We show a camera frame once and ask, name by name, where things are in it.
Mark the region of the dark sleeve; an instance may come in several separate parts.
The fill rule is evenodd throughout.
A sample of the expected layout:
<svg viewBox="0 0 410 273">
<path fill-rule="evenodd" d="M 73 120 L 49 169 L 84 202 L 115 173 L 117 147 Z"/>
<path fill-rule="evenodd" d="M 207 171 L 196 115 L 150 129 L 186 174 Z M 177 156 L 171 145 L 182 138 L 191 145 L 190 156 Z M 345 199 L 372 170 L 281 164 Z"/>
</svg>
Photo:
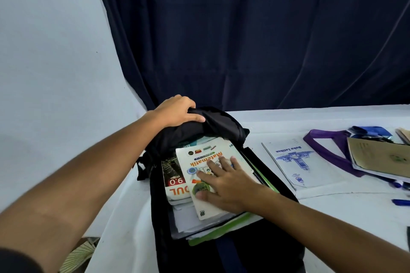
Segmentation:
<svg viewBox="0 0 410 273">
<path fill-rule="evenodd" d="M 44 273 L 42 267 L 21 252 L 0 248 L 0 273 Z"/>
</svg>

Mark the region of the person's right forearm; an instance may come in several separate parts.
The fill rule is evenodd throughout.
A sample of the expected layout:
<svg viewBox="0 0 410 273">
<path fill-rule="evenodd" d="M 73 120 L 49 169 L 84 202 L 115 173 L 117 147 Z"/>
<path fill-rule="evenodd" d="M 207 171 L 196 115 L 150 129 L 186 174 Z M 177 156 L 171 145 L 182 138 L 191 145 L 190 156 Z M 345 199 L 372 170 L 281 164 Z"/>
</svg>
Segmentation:
<svg viewBox="0 0 410 273">
<path fill-rule="evenodd" d="M 259 187 L 247 208 L 305 245 L 336 273 L 410 273 L 410 252 Z"/>
</svg>

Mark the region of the person's right hand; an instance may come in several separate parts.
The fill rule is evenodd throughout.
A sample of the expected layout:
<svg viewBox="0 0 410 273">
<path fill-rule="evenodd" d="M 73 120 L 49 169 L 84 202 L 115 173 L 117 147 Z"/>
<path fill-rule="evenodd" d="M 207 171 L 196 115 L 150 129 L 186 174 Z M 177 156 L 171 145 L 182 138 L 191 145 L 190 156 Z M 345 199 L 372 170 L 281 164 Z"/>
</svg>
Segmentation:
<svg viewBox="0 0 410 273">
<path fill-rule="evenodd" d="M 222 197 L 224 205 L 217 208 L 231 213 L 262 213 L 269 203 L 269 196 L 276 195 L 269 187 L 253 181 L 244 171 L 243 173 L 233 171 L 230 164 L 227 180 L 200 171 L 197 175 Z"/>
</svg>

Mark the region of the white tablecloth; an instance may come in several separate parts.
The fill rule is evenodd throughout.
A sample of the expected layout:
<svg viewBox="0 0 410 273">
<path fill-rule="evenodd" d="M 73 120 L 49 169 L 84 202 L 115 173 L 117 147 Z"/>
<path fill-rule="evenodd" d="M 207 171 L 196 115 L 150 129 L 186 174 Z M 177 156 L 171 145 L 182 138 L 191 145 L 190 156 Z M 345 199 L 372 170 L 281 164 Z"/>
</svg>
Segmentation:
<svg viewBox="0 0 410 273">
<path fill-rule="evenodd" d="M 375 105 L 288 110 L 229 112 L 250 129 L 249 146 L 289 187 L 262 142 L 311 129 L 340 131 L 351 126 L 382 126 L 391 132 L 410 130 L 410 105 Z M 393 198 L 408 199 L 410 192 L 391 187 L 372 176 L 354 177 L 338 168 L 342 181 L 330 186 L 296 192 L 300 202 L 337 219 L 355 225 L 402 249 L 407 249 L 406 228 L 410 208 L 401 208 Z M 133 168 L 121 185 L 119 200 L 85 273 L 157 273 L 151 199 L 148 181 L 137 181 Z"/>
</svg>

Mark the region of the white maths textbook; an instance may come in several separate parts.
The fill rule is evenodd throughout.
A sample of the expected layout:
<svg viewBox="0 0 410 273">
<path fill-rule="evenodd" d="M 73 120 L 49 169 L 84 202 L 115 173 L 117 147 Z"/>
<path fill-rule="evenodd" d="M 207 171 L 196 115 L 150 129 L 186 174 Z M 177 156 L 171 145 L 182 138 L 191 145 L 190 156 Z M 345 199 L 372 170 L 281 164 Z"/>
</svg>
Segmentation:
<svg viewBox="0 0 410 273">
<path fill-rule="evenodd" d="M 241 153 L 233 143 L 221 137 L 213 138 L 205 143 L 196 146 L 187 146 L 176 149 L 178 164 L 187 183 L 193 204 L 199 220 L 217 219 L 227 212 L 196 198 L 199 191 L 215 192 L 208 183 L 203 182 L 197 172 L 204 172 L 207 175 L 214 175 L 208 167 L 208 160 L 220 166 L 219 157 L 223 156 L 231 164 L 230 158 L 235 157 L 244 172 L 256 183 L 261 184 L 259 177 L 255 174 L 251 166 L 245 161 Z"/>
</svg>

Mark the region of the white loose papers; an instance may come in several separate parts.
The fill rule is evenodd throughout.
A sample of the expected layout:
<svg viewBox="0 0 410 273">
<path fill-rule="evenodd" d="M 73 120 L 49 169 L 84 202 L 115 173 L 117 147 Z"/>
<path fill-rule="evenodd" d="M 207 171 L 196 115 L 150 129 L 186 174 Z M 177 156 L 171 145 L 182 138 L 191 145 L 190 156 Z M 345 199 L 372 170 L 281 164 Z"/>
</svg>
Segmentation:
<svg viewBox="0 0 410 273">
<path fill-rule="evenodd" d="M 171 238 L 173 240 L 185 239 L 226 224 L 240 215 L 225 212 L 206 220 L 200 220 L 193 202 L 177 204 L 172 206 L 172 212 L 170 210 L 168 212 Z"/>
</svg>

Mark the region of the woven straw fan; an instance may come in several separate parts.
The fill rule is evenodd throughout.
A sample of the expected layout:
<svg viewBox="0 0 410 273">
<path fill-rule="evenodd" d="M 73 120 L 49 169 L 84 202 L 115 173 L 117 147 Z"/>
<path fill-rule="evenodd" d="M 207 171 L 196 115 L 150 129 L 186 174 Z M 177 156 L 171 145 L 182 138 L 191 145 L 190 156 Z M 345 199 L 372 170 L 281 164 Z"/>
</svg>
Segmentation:
<svg viewBox="0 0 410 273">
<path fill-rule="evenodd" d="M 69 253 L 59 273 L 85 273 L 85 269 L 93 256 L 100 237 L 86 237 L 79 240 L 75 248 Z"/>
</svg>

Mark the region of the red and white book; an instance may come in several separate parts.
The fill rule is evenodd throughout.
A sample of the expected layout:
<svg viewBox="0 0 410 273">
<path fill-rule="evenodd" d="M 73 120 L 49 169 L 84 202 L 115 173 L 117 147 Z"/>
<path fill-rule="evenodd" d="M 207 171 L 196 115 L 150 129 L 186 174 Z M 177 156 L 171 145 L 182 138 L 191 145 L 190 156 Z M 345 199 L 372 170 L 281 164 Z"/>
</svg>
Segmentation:
<svg viewBox="0 0 410 273">
<path fill-rule="evenodd" d="M 161 168 L 168 203 L 171 206 L 191 203 L 192 198 L 175 152 L 161 161 Z"/>
</svg>

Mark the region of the dark blue curtain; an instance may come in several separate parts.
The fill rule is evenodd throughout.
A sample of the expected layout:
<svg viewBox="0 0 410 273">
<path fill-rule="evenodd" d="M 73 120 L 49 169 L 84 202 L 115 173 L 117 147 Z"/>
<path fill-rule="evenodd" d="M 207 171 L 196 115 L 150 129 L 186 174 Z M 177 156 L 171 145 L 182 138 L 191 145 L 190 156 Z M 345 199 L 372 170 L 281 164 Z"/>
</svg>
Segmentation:
<svg viewBox="0 0 410 273">
<path fill-rule="evenodd" d="M 148 110 L 410 103 L 410 0 L 102 0 Z"/>
</svg>

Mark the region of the person's left hand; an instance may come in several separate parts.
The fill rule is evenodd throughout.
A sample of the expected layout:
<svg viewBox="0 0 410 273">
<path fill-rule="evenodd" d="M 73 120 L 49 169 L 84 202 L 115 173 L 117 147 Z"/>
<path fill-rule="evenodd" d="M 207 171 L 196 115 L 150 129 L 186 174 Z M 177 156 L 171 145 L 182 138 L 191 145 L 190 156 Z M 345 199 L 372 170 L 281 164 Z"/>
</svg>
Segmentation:
<svg viewBox="0 0 410 273">
<path fill-rule="evenodd" d="M 153 112 L 156 120 L 165 128 L 187 122 L 188 110 L 195 108 L 196 103 L 192 99 L 178 94 L 162 102 Z"/>
</svg>

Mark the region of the person's left forearm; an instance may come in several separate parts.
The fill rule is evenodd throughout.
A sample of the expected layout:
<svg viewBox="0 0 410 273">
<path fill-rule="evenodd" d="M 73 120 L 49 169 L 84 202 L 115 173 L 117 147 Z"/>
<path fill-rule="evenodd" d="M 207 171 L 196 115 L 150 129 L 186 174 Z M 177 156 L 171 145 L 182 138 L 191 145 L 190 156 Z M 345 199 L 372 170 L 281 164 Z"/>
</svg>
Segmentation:
<svg viewBox="0 0 410 273">
<path fill-rule="evenodd" d="M 66 163 L 0 213 L 0 248 L 58 273 L 149 141 L 162 129 L 153 111 Z"/>
</svg>

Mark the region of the white exercise book blue print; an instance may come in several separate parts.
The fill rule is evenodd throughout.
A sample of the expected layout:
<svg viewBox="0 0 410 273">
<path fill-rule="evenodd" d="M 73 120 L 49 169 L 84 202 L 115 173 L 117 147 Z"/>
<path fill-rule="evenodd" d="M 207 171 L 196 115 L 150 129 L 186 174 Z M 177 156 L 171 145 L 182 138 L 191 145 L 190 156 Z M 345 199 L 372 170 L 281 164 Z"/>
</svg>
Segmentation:
<svg viewBox="0 0 410 273">
<path fill-rule="evenodd" d="M 343 175 L 300 137 L 272 139 L 262 145 L 296 191 L 344 180 Z"/>
</svg>

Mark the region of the black backpack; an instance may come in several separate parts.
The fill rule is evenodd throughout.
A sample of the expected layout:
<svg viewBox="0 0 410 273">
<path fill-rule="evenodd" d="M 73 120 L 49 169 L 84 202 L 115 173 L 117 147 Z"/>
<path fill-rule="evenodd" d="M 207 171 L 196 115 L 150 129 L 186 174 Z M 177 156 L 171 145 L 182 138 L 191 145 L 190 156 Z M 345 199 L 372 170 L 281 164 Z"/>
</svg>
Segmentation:
<svg viewBox="0 0 410 273">
<path fill-rule="evenodd" d="M 161 161 L 177 148 L 196 146 L 213 138 L 231 141 L 240 152 L 249 130 L 231 115 L 213 107 L 189 109 L 205 117 L 204 123 L 186 122 L 162 130 L 137 160 L 138 180 L 150 180 L 151 218 L 159 273 L 306 273 L 305 247 L 285 231 L 262 218 L 259 222 L 190 246 L 173 240 Z M 256 167 L 281 195 L 298 202 L 292 191 L 262 161 Z"/>
</svg>

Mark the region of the tan book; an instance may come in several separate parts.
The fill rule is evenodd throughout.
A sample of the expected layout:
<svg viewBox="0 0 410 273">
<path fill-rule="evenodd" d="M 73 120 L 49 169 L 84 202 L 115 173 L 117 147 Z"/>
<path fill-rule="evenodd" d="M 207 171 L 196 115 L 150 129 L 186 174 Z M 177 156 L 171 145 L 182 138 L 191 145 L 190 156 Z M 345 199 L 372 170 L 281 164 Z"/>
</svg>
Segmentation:
<svg viewBox="0 0 410 273">
<path fill-rule="evenodd" d="M 410 146 L 410 130 L 399 127 L 395 132 L 406 145 Z"/>
</svg>

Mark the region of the brown paper-covered book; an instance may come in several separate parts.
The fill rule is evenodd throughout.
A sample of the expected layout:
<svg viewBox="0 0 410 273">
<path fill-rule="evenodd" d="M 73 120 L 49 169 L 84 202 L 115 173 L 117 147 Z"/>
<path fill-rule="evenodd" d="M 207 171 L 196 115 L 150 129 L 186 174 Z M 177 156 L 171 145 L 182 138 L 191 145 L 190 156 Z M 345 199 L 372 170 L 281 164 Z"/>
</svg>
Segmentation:
<svg viewBox="0 0 410 273">
<path fill-rule="evenodd" d="M 347 145 L 354 169 L 410 182 L 410 146 L 357 138 Z"/>
</svg>

